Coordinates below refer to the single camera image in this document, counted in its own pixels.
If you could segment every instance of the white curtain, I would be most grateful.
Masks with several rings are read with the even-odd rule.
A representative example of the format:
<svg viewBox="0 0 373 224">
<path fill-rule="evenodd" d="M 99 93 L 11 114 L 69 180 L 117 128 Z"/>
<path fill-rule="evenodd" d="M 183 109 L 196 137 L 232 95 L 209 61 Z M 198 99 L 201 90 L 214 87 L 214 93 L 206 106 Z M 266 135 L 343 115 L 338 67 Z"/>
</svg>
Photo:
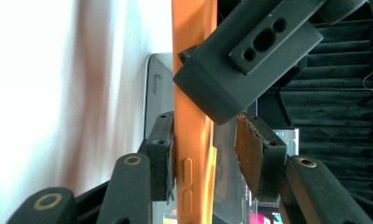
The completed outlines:
<svg viewBox="0 0 373 224">
<path fill-rule="evenodd" d="M 170 0 L 0 0 L 0 223 L 110 178 L 143 140 L 147 58 L 171 50 Z"/>
</svg>

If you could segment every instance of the orange vertical beam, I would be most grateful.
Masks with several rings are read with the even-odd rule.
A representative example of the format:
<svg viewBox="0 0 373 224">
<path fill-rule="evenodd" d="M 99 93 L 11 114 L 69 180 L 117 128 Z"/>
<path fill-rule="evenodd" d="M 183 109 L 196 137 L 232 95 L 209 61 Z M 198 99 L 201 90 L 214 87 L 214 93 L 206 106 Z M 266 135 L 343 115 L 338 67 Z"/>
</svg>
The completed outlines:
<svg viewBox="0 0 373 224">
<path fill-rule="evenodd" d="M 173 0 L 173 71 L 177 54 L 196 46 L 216 27 L 216 0 Z M 178 223 L 212 222 L 216 148 L 213 122 L 174 85 L 174 148 Z"/>
</svg>

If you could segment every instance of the large center hole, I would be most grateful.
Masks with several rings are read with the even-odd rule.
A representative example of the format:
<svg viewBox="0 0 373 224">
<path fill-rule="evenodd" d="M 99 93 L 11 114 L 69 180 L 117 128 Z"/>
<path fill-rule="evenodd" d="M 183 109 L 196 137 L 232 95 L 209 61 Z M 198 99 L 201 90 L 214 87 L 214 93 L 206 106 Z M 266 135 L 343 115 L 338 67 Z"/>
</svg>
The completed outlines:
<svg viewBox="0 0 373 224">
<path fill-rule="evenodd" d="M 254 48 L 260 52 L 266 51 L 274 44 L 275 40 L 276 35 L 274 32 L 270 29 L 266 29 L 256 36 Z"/>
</svg>

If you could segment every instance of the white fabric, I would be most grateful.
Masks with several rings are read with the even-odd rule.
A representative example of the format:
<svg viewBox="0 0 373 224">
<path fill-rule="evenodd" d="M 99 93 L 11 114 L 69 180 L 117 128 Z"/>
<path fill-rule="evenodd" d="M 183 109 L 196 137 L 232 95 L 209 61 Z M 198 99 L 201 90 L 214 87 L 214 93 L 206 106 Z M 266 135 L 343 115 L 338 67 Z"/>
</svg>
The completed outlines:
<svg viewBox="0 0 373 224">
<path fill-rule="evenodd" d="M 0 223 L 31 194 L 108 180 L 142 139 L 170 0 L 0 0 Z"/>
</svg>

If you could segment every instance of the yellow object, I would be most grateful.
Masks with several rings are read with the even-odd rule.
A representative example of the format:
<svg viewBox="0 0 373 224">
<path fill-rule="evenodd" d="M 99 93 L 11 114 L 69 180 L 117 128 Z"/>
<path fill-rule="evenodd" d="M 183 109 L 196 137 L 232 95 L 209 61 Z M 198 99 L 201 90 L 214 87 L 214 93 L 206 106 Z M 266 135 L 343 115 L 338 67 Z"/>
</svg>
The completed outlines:
<svg viewBox="0 0 373 224">
<path fill-rule="evenodd" d="M 196 46 L 216 27 L 216 0 L 173 0 L 173 71 L 177 54 Z M 174 85 L 174 147 L 177 219 L 181 224 L 212 222 L 216 148 L 213 122 Z"/>
</svg>

